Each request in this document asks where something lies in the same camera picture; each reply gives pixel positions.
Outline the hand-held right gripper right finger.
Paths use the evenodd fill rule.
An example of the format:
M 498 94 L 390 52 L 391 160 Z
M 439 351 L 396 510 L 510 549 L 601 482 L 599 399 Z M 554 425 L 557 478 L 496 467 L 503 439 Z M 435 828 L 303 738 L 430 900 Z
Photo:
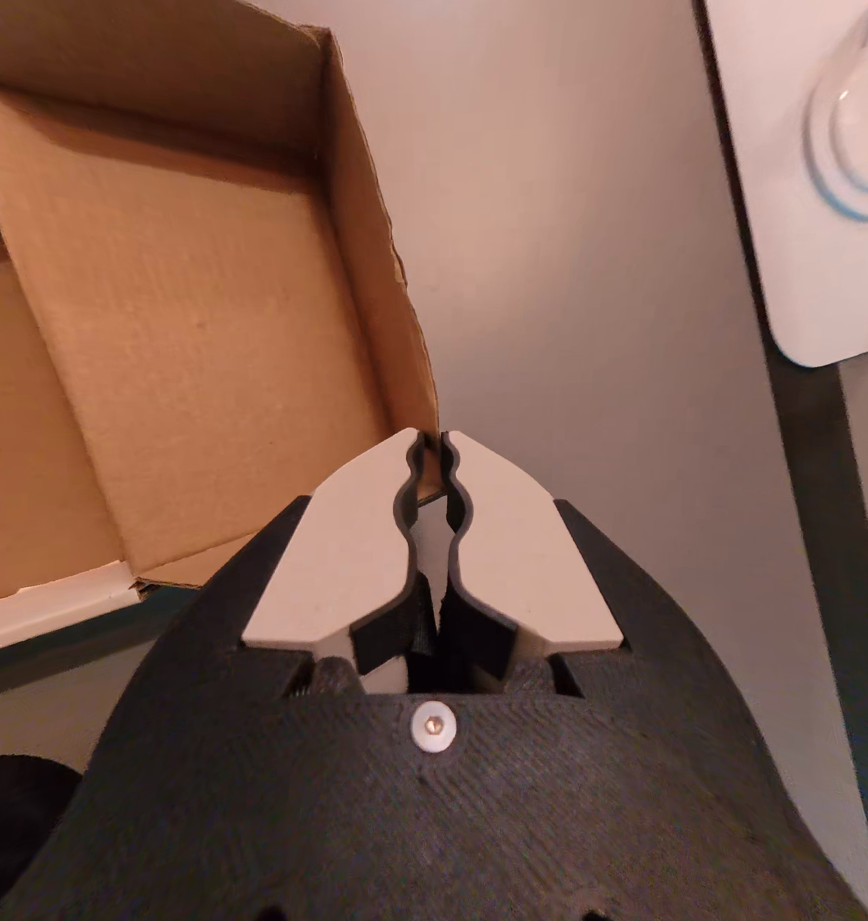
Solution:
M 466 657 L 618 649 L 623 632 L 551 494 L 459 431 L 441 443 L 454 532 L 442 633 Z

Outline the white document stand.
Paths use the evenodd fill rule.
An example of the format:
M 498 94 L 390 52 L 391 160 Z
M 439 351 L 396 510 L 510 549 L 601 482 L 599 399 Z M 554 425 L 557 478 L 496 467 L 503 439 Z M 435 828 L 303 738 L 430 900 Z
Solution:
M 704 8 L 773 339 L 868 353 L 868 1 Z

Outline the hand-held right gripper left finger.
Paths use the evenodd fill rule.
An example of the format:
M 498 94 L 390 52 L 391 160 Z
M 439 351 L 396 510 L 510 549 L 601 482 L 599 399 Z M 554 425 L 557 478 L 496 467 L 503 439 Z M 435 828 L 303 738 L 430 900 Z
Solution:
M 418 615 L 411 528 L 425 437 L 405 428 L 313 492 L 242 633 L 252 649 L 347 660 L 362 677 L 397 673 Z

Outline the white cardboard mailer box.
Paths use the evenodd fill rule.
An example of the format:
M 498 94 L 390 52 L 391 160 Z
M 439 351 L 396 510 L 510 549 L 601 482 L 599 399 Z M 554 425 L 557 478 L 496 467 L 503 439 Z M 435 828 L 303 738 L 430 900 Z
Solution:
M 329 29 L 0 1 L 0 649 L 203 585 L 439 427 Z

